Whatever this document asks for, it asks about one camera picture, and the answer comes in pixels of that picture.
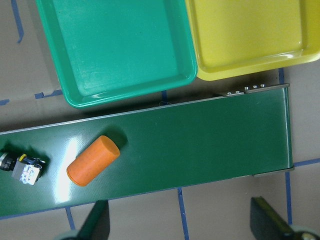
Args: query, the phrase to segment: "yellow tray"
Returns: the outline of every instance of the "yellow tray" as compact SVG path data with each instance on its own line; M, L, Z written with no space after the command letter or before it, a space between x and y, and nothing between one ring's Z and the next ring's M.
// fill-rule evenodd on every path
M320 58L320 0L185 0L200 79Z

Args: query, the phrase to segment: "beige floor tile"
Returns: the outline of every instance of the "beige floor tile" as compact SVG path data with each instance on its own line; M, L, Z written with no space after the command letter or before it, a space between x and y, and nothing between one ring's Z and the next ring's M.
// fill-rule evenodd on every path
M30 11L30 4L35 7L35 1L17 1L24 29L23 39L17 43L19 36L11 4L0 2L1 13L5 13L0 14L0 31L5 33L0 38L1 98L4 99L32 99L32 94L50 92L59 87L48 47L43 53L39 42L38 35L43 34L43 29L41 26L37 28L32 20L33 17L40 19L38 10ZM44 34L41 41L46 43ZM47 68L47 60L52 66L50 69Z
M320 157L320 60L287 67L293 161Z
M85 220L87 219L91 209L94 207L94 203L73 206L70 208L73 218L75 229L80 230Z
M71 208L76 228L92 207ZM184 239L176 189L110 200L109 212L109 240Z
M254 240L250 230L251 197L264 197L287 220L284 173L234 178L182 190L190 239Z
M292 224L320 234L320 163L296 167L290 173Z
M2 240L52 240L68 231L64 208L0 220Z

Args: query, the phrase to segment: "electrical component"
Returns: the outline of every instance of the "electrical component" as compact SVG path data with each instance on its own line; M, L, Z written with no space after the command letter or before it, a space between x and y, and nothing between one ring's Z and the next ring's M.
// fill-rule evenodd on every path
M0 170L13 171L12 177L24 184L34 185L40 178L45 162L36 157L12 152L0 152Z

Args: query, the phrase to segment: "black plastic part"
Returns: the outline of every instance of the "black plastic part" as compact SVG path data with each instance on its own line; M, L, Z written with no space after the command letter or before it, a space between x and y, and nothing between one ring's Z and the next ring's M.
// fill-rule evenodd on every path
M13 171L17 162L17 158L19 156L15 155L14 153L7 153L4 159L1 162L0 170L3 171Z
M40 165L39 158L30 157L30 156L26 156L21 162L24 164L29 164L29 165L34 165L34 166Z
M295 232L263 197L252 197L250 228L257 240L293 240Z

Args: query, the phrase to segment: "black metal part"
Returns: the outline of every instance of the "black metal part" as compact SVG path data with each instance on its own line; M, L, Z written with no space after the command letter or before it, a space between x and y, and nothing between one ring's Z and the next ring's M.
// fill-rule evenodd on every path
M295 232L263 197L252 197L250 228L257 240L320 240L308 231Z
M17 162L17 154L11 152L3 152L0 155L0 170L13 171Z
M39 158L31 157L31 156L25 156L22 160L22 163L29 164L29 165L39 165L42 161Z

